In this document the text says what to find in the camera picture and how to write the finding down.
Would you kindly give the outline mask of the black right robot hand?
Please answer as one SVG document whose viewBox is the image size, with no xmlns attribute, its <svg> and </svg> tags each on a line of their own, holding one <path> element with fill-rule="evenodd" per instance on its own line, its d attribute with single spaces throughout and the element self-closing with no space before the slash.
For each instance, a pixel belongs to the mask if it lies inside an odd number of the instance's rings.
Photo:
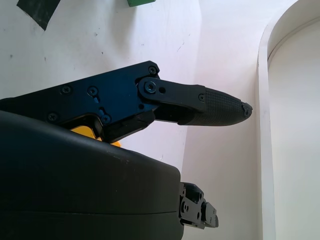
<svg viewBox="0 0 320 240">
<path fill-rule="evenodd" d="M 180 240 L 217 228 L 216 209 L 179 170 L 114 143 L 154 121 L 231 126 L 252 107 L 165 81 L 146 61 L 0 102 L 3 240 Z"/>
</svg>

